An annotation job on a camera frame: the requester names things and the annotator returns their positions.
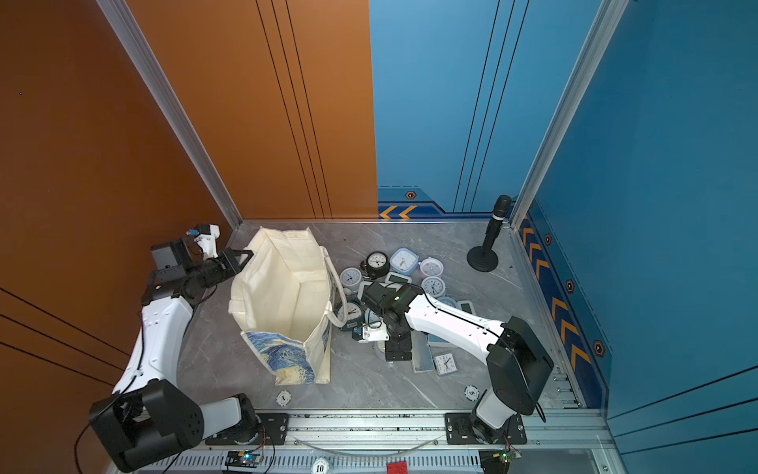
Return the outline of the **grey blue rectangular mirror clock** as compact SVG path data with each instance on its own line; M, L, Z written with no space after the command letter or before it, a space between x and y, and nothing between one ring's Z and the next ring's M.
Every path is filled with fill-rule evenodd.
M412 366L414 373L424 373L435 370L432 350L428 345L428 335L414 331L412 333Z

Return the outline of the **small white square clock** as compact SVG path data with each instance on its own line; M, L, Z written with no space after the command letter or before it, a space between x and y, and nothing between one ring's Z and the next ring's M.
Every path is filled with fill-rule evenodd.
M436 373L439 376L450 375L458 371L456 361L452 353L435 355L433 357L433 363Z

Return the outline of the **cream canvas bag starry print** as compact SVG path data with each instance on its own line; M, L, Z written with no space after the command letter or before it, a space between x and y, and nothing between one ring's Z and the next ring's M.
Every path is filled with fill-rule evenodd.
M233 278L228 312L277 385L331 382L331 341L347 324L347 297L326 247L310 229L260 228L250 263Z

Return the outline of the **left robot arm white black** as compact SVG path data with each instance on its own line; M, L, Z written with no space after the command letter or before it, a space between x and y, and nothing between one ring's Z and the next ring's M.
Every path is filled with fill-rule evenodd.
M179 356L197 306L208 290L240 274L253 252L217 252L209 244L198 257L187 241L177 240L153 246L151 254L156 268L142 296L128 366L111 397L92 405L88 421L116 468L126 473L214 436L248 444L261 431L246 395L199 405L177 387Z

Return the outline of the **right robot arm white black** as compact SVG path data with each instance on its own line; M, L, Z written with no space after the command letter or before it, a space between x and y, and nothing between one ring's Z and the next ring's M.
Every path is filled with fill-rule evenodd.
M516 427L518 416L538 414L546 419L539 398L555 363L525 320L474 316L443 304L414 284L393 290L373 282L361 301L386 329L386 361L410 361L412 333L418 332L452 343L487 367L491 387L469 417L478 442L504 442L505 429Z

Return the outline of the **small white digital clock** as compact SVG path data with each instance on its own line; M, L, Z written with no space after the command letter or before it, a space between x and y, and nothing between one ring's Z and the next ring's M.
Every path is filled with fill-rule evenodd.
M411 284L413 279L410 276L389 272L387 276L385 276L385 282L386 284Z

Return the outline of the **dark teal alarm clock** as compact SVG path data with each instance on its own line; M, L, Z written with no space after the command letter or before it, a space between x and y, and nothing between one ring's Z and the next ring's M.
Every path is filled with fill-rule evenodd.
M345 320L345 325L340 328L343 332L353 331L365 322L363 306L357 299L348 299L346 304L339 302L336 311L338 318Z

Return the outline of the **black round alarm clock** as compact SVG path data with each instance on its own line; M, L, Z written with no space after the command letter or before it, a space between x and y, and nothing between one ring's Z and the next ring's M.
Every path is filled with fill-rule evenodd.
M389 273L389 258L381 251L371 252L362 262L361 268L365 271L369 280L378 280Z

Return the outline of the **light blue square alarm clock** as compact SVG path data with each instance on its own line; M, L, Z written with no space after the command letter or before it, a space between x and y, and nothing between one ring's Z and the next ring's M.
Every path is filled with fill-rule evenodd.
M398 249L389 260L390 268L393 273L412 276L413 272L418 268L420 257L415 252L408 248Z

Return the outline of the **white twin-bell alarm clock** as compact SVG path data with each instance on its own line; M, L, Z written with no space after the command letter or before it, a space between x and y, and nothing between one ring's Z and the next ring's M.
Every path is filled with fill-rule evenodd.
M341 271L340 283L346 295L357 294L362 282L363 274L359 268L349 267Z

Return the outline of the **white round alarm clock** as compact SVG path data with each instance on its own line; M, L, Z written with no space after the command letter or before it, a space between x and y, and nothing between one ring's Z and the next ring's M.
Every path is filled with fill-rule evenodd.
M435 299L446 296L447 286L440 276L427 276L420 286L428 296Z

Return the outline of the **pink round alarm clock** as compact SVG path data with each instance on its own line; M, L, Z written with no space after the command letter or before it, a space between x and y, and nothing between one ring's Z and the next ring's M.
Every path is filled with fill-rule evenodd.
M420 266L418 267L424 278L441 277L444 273L444 264L434 257L428 257L420 261Z

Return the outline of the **white green digital clock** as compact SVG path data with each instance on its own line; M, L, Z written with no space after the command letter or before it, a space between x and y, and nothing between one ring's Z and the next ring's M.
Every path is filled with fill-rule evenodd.
M477 315L474 304L470 300L459 300L457 305L462 311L471 315Z

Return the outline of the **black microphone on stand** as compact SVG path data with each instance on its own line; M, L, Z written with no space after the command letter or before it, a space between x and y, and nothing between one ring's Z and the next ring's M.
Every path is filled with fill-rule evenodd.
M503 229L509 216L513 199L508 195L500 195L493 206L491 219L485 231L484 241L480 246L471 248L467 253L467 262L471 268L478 272L488 273L499 264L499 257L493 250L493 245Z

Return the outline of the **white round marker right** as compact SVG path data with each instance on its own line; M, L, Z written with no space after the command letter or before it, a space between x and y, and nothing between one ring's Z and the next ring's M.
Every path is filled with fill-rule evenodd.
M480 398L480 391L474 385L467 385L464 389L464 396L471 402L477 402Z

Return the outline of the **white round marker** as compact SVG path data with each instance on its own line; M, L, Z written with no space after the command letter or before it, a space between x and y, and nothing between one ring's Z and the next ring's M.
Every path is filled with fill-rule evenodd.
M480 398L480 391L474 385L467 385L464 389L464 396L471 402L477 402Z
M292 399L292 395L288 390L282 390L278 395L276 395L276 403L280 405L280 407L286 407Z

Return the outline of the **white round marker left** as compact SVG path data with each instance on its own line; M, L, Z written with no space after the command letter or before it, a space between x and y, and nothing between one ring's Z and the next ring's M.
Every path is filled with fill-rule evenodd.
M280 407L286 407L292 399L292 395L288 390L282 390L278 395L276 395L276 403L280 405Z

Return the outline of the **red block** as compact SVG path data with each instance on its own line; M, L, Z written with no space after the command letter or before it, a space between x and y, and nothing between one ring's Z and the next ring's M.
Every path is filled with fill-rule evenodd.
M409 474L409 468L406 461L391 462L386 465L387 474Z

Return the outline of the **white round number tag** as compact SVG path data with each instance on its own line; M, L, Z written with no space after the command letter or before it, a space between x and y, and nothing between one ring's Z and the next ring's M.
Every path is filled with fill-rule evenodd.
M312 466L311 466L311 473L312 474L330 474L332 472L332 466L329 460L323 457L317 458Z

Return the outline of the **right circuit board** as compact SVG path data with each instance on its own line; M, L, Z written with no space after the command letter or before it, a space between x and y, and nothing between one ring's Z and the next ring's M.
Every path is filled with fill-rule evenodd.
M515 446L506 446L503 451L494 455L493 458L497 458L503 464L510 464L517 459L521 459L522 453Z

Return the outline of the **green circuit board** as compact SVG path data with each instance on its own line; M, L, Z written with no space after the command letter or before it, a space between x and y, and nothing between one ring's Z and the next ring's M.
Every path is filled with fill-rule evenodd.
M264 456L260 452L229 451L224 460L224 469L227 471L247 472L256 470L262 466Z

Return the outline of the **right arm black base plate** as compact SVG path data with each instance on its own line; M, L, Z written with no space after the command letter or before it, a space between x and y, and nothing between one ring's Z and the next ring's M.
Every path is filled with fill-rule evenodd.
M525 426L519 414L508 418L499 429L493 429L475 419L473 413L446 413L444 422L446 440L452 446L464 444L523 446L527 444Z

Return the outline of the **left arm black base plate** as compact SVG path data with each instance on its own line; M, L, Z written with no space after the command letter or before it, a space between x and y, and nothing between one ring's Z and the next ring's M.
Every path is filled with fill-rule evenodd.
M286 413L256 414L252 424L233 427L205 440L207 446L283 446L289 426Z

